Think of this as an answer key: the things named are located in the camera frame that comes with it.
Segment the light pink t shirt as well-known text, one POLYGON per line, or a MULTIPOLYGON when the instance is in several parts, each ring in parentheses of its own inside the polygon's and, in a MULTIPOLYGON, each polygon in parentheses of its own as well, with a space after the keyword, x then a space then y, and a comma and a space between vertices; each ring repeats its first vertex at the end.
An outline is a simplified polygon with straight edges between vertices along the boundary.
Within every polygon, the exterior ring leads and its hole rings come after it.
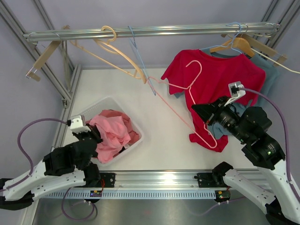
POLYGON ((97 145, 98 160, 102 163, 110 162, 114 155, 129 143, 131 137, 121 116, 105 117, 96 115, 88 122, 95 126, 103 140, 97 145))

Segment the red t shirt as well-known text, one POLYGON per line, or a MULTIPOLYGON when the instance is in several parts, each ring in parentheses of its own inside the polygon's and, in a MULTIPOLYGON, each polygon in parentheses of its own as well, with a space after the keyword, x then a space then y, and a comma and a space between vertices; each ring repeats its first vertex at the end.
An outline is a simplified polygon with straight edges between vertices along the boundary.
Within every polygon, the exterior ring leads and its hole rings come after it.
POLYGON ((265 78, 265 72, 243 54, 233 58, 216 58, 201 50, 179 52, 161 77, 170 83, 171 95, 184 92, 195 127, 195 133, 189 136, 190 141, 215 152, 223 151, 228 137, 213 138, 191 106, 213 103, 219 97, 230 96, 228 84, 238 81, 246 88, 260 91, 265 78))

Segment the beige plastic hanger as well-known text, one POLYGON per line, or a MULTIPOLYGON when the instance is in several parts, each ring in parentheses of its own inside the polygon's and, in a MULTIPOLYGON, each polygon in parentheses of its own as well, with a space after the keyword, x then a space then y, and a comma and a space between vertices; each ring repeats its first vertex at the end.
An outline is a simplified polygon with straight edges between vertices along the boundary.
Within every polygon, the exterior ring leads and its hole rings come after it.
POLYGON ((134 68, 134 73, 130 73, 127 70, 124 70, 112 63, 110 63, 109 61, 97 56, 96 54, 90 52, 89 50, 85 49, 83 46, 78 44, 77 40, 74 41, 69 41, 73 46, 77 47, 78 49, 84 51, 85 53, 88 53, 89 55, 97 58, 98 60, 108 64, 109 66, 113 67, 114 69, 117 69, 129 76, 131 76, 134 79, 137 80, 141 80, 144 84, 147 82, 147 78, 145 73, 142 71, 142 69, 130 58, 128 57, 126 54, 124 54, 122 51, 120 51, 119 49, 117 49, 116 47, 114 47, 113 45, 111 45, 111 42, 114 42, 117 39, 117 34, 115 32, 115 30, 113 28, 111 28, 110 26, 103 26, 101 28, 101 31, 110 31, 113 35, 112 38, 107 39, 106 41, 102 41, 100 39, 93 39, 93 41, 99 46, 101 47, 103 50, 105 50, 106 52, 110 53, 110 54, 114 54, 114 55, 118 55, 121 56, 122 58, 124 58, 133 68, 134 68))

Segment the light blue wire hanger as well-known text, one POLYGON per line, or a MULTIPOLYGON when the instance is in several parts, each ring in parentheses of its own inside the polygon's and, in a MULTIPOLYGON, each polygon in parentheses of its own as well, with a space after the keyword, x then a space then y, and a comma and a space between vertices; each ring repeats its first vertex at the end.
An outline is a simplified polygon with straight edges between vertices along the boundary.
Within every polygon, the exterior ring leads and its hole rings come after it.
POLYGON ((136 57, 136 59, 138 61, 138 65, 140 66, 140 69, 145 74, 147 84, 151 88, 151 91, 152 91, 153 95, 156 96, 157 93, 156 93, 156 91, 155 91, 155 89, 153 87, 152 82, 149 80, 149 76, 148 76, 148 73, 147 73, 147 68, 146 68, 146 66, 145 66, 145 64, 144 64, 144 62, 142 60, 142 57, 141 57, 141 55, 139 53, 139 50, 138 50, 138 46, 137 46, 137 43, 136 43, 136 40, 135 40, 135 33, 134 33, 134 31, 133 31, 133 29, 132 29, 131 26, 128 26, 128 28, 129 28, 129 30, 131 32, 131 35, 132 35, 132 37, 129 38, 131 49, 132 49, 132 51, 133 51, 133 53, 134 53, 134 55, 135 55, 135 57, 136 57))

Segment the dusty pink t shirt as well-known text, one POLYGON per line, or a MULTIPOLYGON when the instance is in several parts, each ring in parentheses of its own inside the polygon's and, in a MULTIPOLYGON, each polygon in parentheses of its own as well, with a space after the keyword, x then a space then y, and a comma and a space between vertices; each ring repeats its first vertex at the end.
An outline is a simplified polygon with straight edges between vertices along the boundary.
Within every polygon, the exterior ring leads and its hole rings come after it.
POLYGON ((130 136, 130 141, 127 143, 129 146, 136 143, 140 139, 140 135, 133 129, 131 119, 123 112, 116 110, 103 110, 99 115, 110 118, 121 116, 124 125, 127 128, 128 134, 130 136))

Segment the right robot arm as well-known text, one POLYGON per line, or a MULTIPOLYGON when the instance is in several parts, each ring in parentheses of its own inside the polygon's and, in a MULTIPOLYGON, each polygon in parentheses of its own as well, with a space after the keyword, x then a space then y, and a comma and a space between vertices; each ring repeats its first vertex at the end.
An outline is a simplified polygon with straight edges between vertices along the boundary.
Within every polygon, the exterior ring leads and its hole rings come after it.
POLYGON ((267 134, 272 125, 261 107, 249 107, 238 115, 221 97, 211 104, 192 105, 191 108, 208 125, 219 123, 243 145, 245 157, 265 176, 271 192, 254 184, 230 164, 222 162, 212 170, 217 186, 234 188, 265 214, 271 225, 298 225, 300 190, 288 182, 287 158, 280 144, 267 134))

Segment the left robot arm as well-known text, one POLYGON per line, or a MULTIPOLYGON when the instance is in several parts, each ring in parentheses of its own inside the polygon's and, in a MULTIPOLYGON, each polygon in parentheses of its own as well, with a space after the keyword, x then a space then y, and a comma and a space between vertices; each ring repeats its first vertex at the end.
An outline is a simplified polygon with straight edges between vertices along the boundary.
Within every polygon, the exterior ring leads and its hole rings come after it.
POLYGON ((100 183, 96 158, 97 145, 102 142, 95 126, 74 133, 77 142, 54 149, 33 168, 15 179, 1 179, 4 189, 0 207, 4 210, 21 210, 40 198, 56 191, 73 187, 96 187, 100 183))

